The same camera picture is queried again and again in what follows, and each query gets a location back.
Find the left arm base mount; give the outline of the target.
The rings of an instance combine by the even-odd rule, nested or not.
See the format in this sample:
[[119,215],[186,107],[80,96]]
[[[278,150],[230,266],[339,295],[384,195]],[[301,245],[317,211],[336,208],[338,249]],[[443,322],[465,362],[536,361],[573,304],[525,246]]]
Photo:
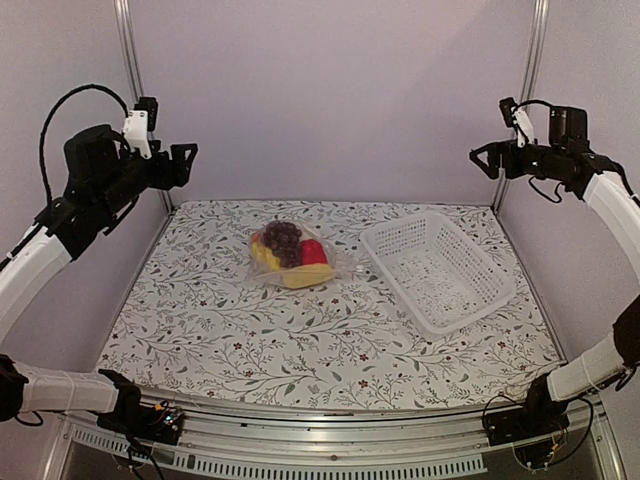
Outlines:
[[179,442],[184,415],[179,407],[171,407],[166,400],[155,406],[141,403],[139,387],[113,370],[99,369],[117,390],[115,407],[97,414],[97,426],[126,437],[176,446]]

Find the red toy bell pepper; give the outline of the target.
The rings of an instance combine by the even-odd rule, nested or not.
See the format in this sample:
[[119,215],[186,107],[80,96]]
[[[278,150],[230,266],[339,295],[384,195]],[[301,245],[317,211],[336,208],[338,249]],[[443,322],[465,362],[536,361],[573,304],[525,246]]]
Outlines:
[[315,239],[301,241],[300,254],[303,265],[329,264],[323,245]]

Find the clear zip top bag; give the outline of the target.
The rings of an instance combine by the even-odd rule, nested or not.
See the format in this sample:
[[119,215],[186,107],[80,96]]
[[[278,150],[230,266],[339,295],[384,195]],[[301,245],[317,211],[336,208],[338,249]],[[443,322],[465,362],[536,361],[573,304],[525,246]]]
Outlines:
[[249,253],[248,280],[291,290],[365,272],[361,262],[338,252],[299,222],[267,223],[251,235]]

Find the white plastic basket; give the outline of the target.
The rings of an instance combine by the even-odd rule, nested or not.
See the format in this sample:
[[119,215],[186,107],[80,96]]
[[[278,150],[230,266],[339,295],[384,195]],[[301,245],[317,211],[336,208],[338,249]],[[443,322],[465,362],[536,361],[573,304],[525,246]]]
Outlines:
[[515,296],[508,273],[440,213],[383,222],[363,231],[360,242],[425,336],[455,333]]

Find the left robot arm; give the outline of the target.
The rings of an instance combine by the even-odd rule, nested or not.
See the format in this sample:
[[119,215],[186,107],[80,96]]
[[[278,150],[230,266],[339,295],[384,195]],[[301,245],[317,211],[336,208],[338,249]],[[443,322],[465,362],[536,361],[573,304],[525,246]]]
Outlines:
[[[168,151],[157,140],[142,145],[106,124],[68,140],[64,194],[48,202],[1,262],[1,334],[8,335],[40,291],[98,235],[115,230],[144,191],[185,186],[197,152],[195,143]],[[140,399],[140,389],[114,371],[47,370],[1,358],[3,421],[26,412],[89,411],[138,434],[149,423]]]

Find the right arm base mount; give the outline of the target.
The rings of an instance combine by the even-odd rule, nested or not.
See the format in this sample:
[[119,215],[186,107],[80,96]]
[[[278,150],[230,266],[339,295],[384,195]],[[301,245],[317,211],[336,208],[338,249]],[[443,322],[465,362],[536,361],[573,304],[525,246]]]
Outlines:
[[491,446],[519,442],[560,433],[569,427],[568,402],[554,401],[547,385],[548,374],[535,379],[522,404],[510,410],[488,412],[490,400],[481,416],[482,427]]

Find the purple toy grapes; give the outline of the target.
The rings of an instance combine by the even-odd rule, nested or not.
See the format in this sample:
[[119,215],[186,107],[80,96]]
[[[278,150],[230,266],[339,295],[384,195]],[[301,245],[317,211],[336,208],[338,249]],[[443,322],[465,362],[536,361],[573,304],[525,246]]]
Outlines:
[[280,259],[281,268],[301,266],[300,242],[302,231],[291,222],[272,221],[264,229],[262,243]]

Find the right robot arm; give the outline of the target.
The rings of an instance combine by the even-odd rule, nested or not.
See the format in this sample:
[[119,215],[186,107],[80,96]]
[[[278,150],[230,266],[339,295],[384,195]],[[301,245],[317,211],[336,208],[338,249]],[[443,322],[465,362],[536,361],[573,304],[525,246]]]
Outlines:
[[[548,142],[540,145],[525,109],[507,97],[499,108],[515,139],[488,143],[470,152],[470,160],[490,179],[525,177],[552,180],[594,211],[625,253],[639,267],[639,197],[621,164],[595,153],[588,139],[585,110],[547,103]],[[552,424],[556,409],[580,395],[609,385],[622,389],[639,368],[639,303],[633,301],[604,340],[577,359],[544,374],[528,388],[517,427],[537,436]]]

